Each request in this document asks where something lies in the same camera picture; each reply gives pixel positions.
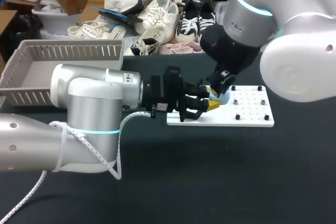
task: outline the cable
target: cable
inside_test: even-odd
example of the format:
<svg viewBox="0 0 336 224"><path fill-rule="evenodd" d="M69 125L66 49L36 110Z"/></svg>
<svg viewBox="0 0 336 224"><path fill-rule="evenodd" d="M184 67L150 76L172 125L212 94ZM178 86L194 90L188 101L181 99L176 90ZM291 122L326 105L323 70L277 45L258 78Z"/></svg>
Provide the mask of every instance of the cable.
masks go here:
<svg viewBox="0 0 336 224"><path fill-rule="evenodd" d="M4 224L19 208L26 203L27 200L30 199L30 197L36 192L36 190L39 188L39 186L42 184L44 178L46 177L47 171L44 170L40 176L40 179L36 183L36 185L30 190L30 192L24 197L19 204L17 204L2 220L0 220L0 224Z"/></svg>
<svg viewBox="0 0 336 224"><path fill-rule="evenodd" d="M113 167L97 152L97 150L84 138L84 135L82 133L76 132L74 129L71 127L67 126L68 132L73 135L75 138L77 138L82 144L84 144L96 157L97 159L106 166L107 170L116 178L116 179L121 179L121 161L120 161L120 136L121 136L121 131L126 122L129 119L132 119L136 116L144 116L147 118L151 117L151 114L149 112L134 112L132 114L129 114L124 118L124 120L121 121L120 123L120 133L119 133L119 142L118 142L118 153L117 153L117 170L118 173L115 172ZM56 126L56 127L65 127L66 123L61 123L61 122L51 122L49 125ZM40 176L40 179L36 183L36 185L30 190L30 192L24 197L19 204L17 204L2 220L0 220L0 224L4 224L26 201L36 192L36 190L39 188L39 186L42 184L43 180L45 179L47 175L47 171L44 170Z"/></svg>

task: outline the black tabletop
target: black tabletop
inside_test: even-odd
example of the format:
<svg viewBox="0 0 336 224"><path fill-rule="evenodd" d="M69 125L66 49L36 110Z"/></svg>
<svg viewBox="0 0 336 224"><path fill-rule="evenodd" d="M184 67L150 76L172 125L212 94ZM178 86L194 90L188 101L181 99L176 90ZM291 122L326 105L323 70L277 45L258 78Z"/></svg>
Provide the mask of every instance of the black tabletop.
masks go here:
<svg viewBox="0 0 336 224"><path fill-rule="evenodd" d="M237 85L264 84L260 58ZM206 55L125 58L144 79L181 67L186 81L213 71ZM121 137L122 179L109 173L48 173L8 223L335 223L336 99L294 103L268 90L275 126L168 126L166 116L134 118ZM45 123L55 108L14 108ZM0 216L33 187L40 172L0 174Z"/></svg>

